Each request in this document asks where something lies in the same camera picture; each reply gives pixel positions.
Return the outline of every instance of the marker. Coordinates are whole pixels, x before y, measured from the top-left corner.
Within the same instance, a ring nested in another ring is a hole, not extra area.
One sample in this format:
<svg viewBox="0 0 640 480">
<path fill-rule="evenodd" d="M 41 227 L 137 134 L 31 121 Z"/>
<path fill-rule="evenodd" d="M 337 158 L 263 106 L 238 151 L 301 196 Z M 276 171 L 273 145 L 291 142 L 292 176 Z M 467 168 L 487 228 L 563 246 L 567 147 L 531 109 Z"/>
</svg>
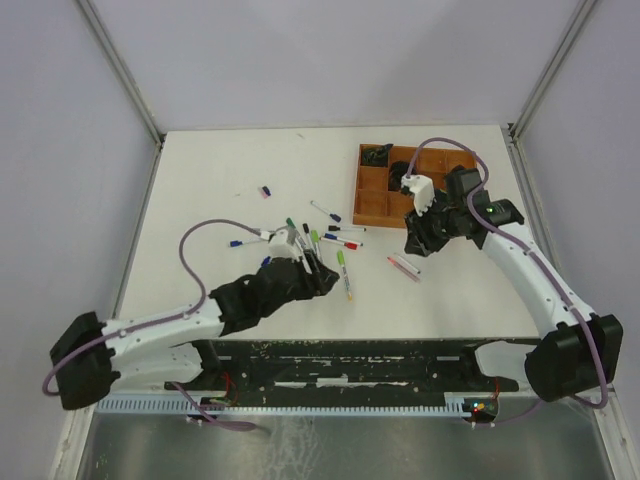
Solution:
<svg viewBox="0 0 640 480">
<path fill-rule="evenodd" d="M 320 253 L 320 239 L 318 238 L 318 232 L 311 230 L 311 240 L 313 241 L 313 248 L 316 251 L 318 260 L 322 262 L 322 254 Z"/>
<path fill-rule="evenodd" d="M 304 240 L 302 239 L 302 235 L 300 235 L 300 232 L 298 231 L 298 227 L 296 227 L 296 224 L 293 223 L 293 220 L 291 220 L 291 217 L 287 217 L 287 225 L 293 228 L 298 234 L 298 240 L 300 241 L 300 248 L 302 248 L 303 250 L 306 250 L 307 244 L 304 243 Z"/>
<path fill-rule="evenodd" d="M 309 245 L 311 246 L 311 249 L 314 250 L 313 248 L 313 240 L 311 240 L 311 233 L 309 232 L 309 225 L 307 225 L 306 223 L 302 224 L 302 229 L 304 230 L 304 234 L 307 237 L 307 240 L 309 241 Z"/>
<path fill-rule="evenodd" d="M 355 226 L 341 227 L 340 225 L 329 225 L 327 227 L 327 230 L 329 230 L 330 232 L 339 232 L 341 230 L 343 232 L 366 232 L 367 231 L 365 227 L 355 227 Z"/>
<path fill-rule="evenodd" d="M 396 267 L 398 270 L 400 270 L 402 273 L 404 273 L 407 277 L 409 277 L 411 280 L 413 280 L 416 283 L 420 283 L 420 277 L 417 277 L 416 275 L 414 275 L 413 273 L 411 273 L 409 270 L 407 270 L 406 268 L 404 268 L 402 265 L 400 265 L 398 262 L 396 262 L 393 258 L 391 257 L 387 257 L 387 260 L 389 260 L 391 262 L 391 265 L 393 265 L 394 267 Z"/>
<path fill-rule="evenodd" d="M 339 242 L 338 240 L 331 240 L 330 238 L 327 238 L 327 237 L 320 237 L 320 240 L 322 240 L 324 242 L 335 243 L 336 245 L 341 245 L 343 247 L 347 247 L 349 250 L 357 250 L 358 249 L 358 246 L 355 243 Z"/>
<path fill-rule="evenodd" d="M 409 260 L 404 258 L 399 253 L 394 253 L 394 255 L 397 257 L 397 259 L 400 261 L 400 263 L 402 265 L 404 265 L 408 270 L 411 270 L 416 275 L 420 275 L 420 269 L 418 267 L 416 267 L 413 263 L 411 263 Z"/>
<path fill-rule="evenodd" d="M 239 247 L 241 245 L 248 245 L 249 243 L 260 243 L 262 242 L 261 238 L 254 238 L 251 240 L 231 240 L 229 242 L 230 247 Z"/>
<path fill-rule="evenodd" d="M 351 284 L 349 283 L 349 275 L 347 275 L 347 266 L 344 263 L 344 254 L 342 250 L 338 250 L 338 263 L 342 267 L 342 275 L 344 276 L 344 286 L 347 289 L 347 298 L 349 301 L 353 300 L 353 295 L 351 294 Z"/>
<path fill-rule="evenodd" d="M 324 236 L 327 238 L 330 238 L 331 240 L 338 240 L 339 242 L 344 242 L 344 243 L 354 243 L 359 247 L 364 247 L 364 243 L 362 242 L 358 242 L 356 240 L 349 240 L 348 238 L 342 238 L 337 235 L 333 235 L 332 233 L 325 233 Z"/>
<path fill-rule="evenodd" d="M 318 205 L 315 201 L 311 200 L 311 205 L 313 205 L 314 207 L 316 207 L 318 210 L 320 210 L 321 212 L 325 213 L 326 215 L 329 215 L 334 222 L 340 223 L 342 221 L 342 217 L 340 215 L 336 215 L 335 213 L 331 213 L 326 208 L 321 207 L 320 205 Z"/>
</svg>

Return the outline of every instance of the wooden tray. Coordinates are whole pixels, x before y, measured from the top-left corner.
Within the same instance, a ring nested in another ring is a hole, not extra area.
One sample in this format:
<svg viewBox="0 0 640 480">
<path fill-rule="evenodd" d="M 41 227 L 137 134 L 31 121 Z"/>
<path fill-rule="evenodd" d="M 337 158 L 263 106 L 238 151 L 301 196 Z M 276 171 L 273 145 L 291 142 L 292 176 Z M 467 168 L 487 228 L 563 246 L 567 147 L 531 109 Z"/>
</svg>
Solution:
<svg viewBox="0 0 640 480">
<path fill-rule="evenodd" d="M 386 167 L 362 165 L 362 151 L 381 145 L 360 145 L 358 176 L 353 208 L 354 225 L 405 228 L 404 215 L 413 209 L 413 199 L 389 190 L 389 169 L 396 162 L 409 162 L 416 147 L 396 147 L 389 152 Z M 423 148 L 416 161 L 416 172 L 433 180 L 433 186 L 444 190 L 444 176 L 454 167 L 474 168 L 476 162 L 470 153 L 462 150 Z"/>
</svg>

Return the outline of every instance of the wooden box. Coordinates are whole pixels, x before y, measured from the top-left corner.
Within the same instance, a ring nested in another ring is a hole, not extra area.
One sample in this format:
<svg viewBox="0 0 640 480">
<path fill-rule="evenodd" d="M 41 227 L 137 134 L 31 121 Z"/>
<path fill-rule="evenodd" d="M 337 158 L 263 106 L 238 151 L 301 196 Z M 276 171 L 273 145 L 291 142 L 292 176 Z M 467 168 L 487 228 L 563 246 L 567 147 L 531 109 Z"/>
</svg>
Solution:
<svg viewBox="0 0 640 480">
<path fill-rule="evenodd" d="M 404 215 L 413 209 L 413 199 L 399 191 L 389 190 L 389 170 L 394 163 L 410 162 L 415 147 L 393 146 L 386 167 L 364 166 L 363 150 L 381 145 L 360 145 L 358 175 L 353 208 L 354 225 L 405 228 Z M 433 180 L 437 189 L 445 190 L 444 176 L 457 165 L 474 168 L 476 162 L 470 153 L 462 150 L 423 148 L 416 161 L 414 173 Z"/>
</svg>

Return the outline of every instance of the gray wall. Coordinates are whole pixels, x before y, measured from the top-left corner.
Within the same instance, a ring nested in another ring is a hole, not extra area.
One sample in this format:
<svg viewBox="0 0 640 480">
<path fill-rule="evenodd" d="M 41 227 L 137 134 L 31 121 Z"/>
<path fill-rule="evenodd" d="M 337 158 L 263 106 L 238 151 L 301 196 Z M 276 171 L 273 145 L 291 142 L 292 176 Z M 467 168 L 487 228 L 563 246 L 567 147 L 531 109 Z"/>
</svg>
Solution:
<svg viewBox="0 0 640 480">
<path fill-rule="evenodd" d="M 3 2 L 0 44 L 0 478 L 33 480 L 65 415 L 49 348 L 113 305 L 154 146 L 71 0 Z"/>
<path fill-rule="evenodd" d="M 514 121 L 577 0 L 95 0 L 161 128 Z"/>
<path fill-rule="evenodd" d="M 616 389 L 640 447 L 640 2 L 601 2 L 524 139 L 571 285 L 625 338 Z"/>
</svg>

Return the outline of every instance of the white table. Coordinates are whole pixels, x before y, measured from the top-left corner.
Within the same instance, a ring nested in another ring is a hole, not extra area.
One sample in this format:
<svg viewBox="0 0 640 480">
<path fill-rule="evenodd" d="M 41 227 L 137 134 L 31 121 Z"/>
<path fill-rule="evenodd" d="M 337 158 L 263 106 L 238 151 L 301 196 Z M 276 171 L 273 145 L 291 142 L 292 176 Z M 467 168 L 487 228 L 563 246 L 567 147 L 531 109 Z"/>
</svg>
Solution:
<svg viewBox="0 0 640 480">
<path fill-rule="evenodd" d="M 342 215 L 353 212 L 358 146 L 395 143 L 417 146 L 444 136 L 475 149 L 487 162 L 493 199 L 509 198 L 524 213 L 498 126 L 359 127 L 171 132 L 151 192 L 126 288 L 121 317 L 161 312 L 197 298 L 183 271 L 178 241 L 189 227 L 209 218 L 229 218 L 276 228 L 292 217 L 301 228 L 325 231 L 329 218 L 309 205 Z M 445 144 L 434 147 L 448 148 Z M 272 192 L 263 199 L 258 188 Z M 365 246 L 345 249 L 354 301 L 342 280 L 331 293 L 294 302 L 251 330 L 228 338 L 363 339 L 526 337 L 537 331 L 524 304 L 502 272 L 464 239 L 455 239 L 427 259 L 412 257 L 423 270 L 415 284 L 394 269 L 387 255 L 401 252 L 406 232 L 370 228 L 344 236 Z M 228 242 L 250 235 L 230 226 L 208 226 L 187 243 L 187 260 L 208 290 L 254 273 L 266 244 L 231 249 Z M 321 244 L 330 268 L 337 248 Z"/>
</svg>

